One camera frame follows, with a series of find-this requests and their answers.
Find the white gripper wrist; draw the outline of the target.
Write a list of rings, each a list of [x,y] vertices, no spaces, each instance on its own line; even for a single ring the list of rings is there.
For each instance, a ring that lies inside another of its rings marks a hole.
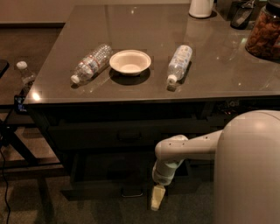
[[[168,186],[175,175],[176,170],[183,163],[182,160],[167,163],[166,161],[157,160],[152,169],[152,179],[159,185],[154,185],[152,188],[150,208],[157,211],[160,208],[161,202],[165,196],[165,187]]]

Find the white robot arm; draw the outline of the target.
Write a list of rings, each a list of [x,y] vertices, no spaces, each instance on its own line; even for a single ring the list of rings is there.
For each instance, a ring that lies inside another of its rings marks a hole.
[[[238,115],[224,129],[188,139],[177,135],[155,148],[151,209],[187,158],[214,157],[214,224],[280,224],[280,112]]]

